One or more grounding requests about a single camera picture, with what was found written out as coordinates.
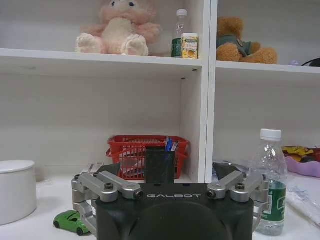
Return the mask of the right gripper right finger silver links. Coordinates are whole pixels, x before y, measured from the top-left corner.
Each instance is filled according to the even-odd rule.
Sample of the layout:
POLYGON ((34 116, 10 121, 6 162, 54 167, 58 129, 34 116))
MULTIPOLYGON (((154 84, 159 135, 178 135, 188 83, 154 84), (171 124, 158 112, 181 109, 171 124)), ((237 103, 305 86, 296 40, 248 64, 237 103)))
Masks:
POLYGON ((238 203, 253 200, 252 230, 255 231, 268 206, 269 182, 266 176, 261 173, 248 175, 247 167, 230 162, 213 163, 213 171, 218 181, 207 185, 207 197, 221 200, 230 193, 231 199, 238 203))

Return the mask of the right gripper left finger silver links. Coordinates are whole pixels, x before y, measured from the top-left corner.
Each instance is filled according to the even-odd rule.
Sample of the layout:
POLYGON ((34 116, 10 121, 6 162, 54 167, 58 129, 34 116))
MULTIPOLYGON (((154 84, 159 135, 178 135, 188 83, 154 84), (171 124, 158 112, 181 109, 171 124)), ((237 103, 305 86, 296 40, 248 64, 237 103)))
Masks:
POLYGON ((83 172, 71 181, 73 209, 80 214, 82 223, 93 234, 97 234, 97 220, 93 208, 96 200, 112 203, 122 194, 125 199, 138 201, 143 198, 143 190, 138 183, 130 183, 120 177, 119 163, 104 165, 93 174, 83 172))

